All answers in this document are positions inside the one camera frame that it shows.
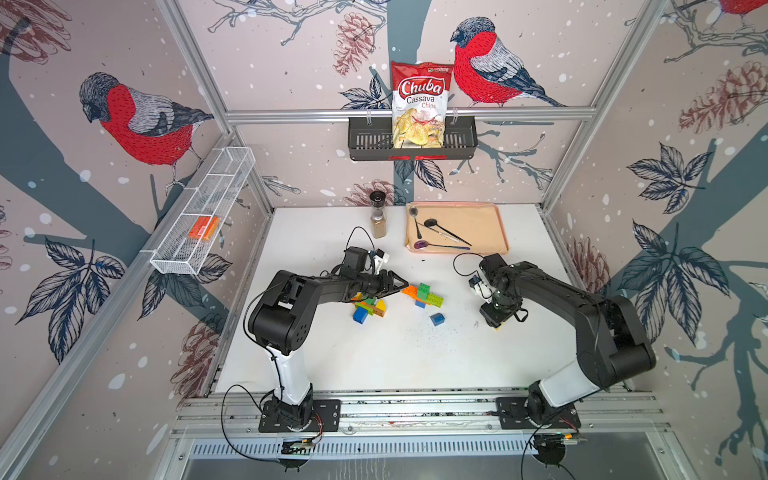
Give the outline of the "orange brick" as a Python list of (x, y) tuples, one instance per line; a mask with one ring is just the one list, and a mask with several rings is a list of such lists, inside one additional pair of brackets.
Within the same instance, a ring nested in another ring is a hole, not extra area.
[(419, 297), (419, 288), (417, 286), (409, 285), (405, 289), (402, 290), (402, 292), (409, 297), (413, 298), (414, 300), (421, 300)]

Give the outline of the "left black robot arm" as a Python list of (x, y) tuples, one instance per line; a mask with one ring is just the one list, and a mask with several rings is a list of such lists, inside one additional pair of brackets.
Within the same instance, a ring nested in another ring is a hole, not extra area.
[(266, 425), (260, 430), (300, 431), (316, 420), (301, 347), (320, 305), (350, 303), (357, 295), (381, 299), (408, 286), (389, 270), (326, 276), (278, 271), (244, 324), (249, 338), (266, 351), (276, 382), (266, 407)]

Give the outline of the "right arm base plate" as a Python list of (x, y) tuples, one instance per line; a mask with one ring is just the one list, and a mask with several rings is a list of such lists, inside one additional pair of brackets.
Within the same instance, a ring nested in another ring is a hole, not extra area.
[(528, 397), (497, 397), (496, 414), (503, 430), (542, 428), (579, 430), (581, 421), (574, 404), (552, 407)]

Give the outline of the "green square brick back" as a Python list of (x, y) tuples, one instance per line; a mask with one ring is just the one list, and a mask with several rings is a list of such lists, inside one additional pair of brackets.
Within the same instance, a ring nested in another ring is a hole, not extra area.
[(430, 294), (430, 286), (421, 283), (417, 290), (417, 298), (420, 300), (426, 300)]

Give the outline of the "lime green long brick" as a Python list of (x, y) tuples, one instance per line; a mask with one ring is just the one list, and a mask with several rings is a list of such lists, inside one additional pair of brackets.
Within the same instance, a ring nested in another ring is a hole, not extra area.
[(357, 303), (356, 307), (358, 309), (365, 310), (369, 315), (374, 315), (375, 314), (374, 308), (371, 305), (367, 304), (367, 303)]

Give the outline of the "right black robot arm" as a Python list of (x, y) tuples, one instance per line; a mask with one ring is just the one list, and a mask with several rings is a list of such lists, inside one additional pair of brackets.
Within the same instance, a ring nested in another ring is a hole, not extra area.
[(534, 425), (550, 425), (575, 402), (655, 368), (651, 342), (627, 298), (586, 292), (533, 263), (508, 264), (499, 254), (483, 257), (479, 268), (492, 288), (480, 307), (489, 326), (511, 318), (524, 322), (523, 302), (531, 300), (574, 328), (575, 358), (528, 387), (525, 407)]

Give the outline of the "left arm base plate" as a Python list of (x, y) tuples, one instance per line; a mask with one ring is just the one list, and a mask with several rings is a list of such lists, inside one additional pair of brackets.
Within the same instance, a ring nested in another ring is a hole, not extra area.
[(262, 407), (260, 433), (336, 432), (341, 417), (341, 401), (336, 399), (312, 400), (290, 405), (270, 398)]

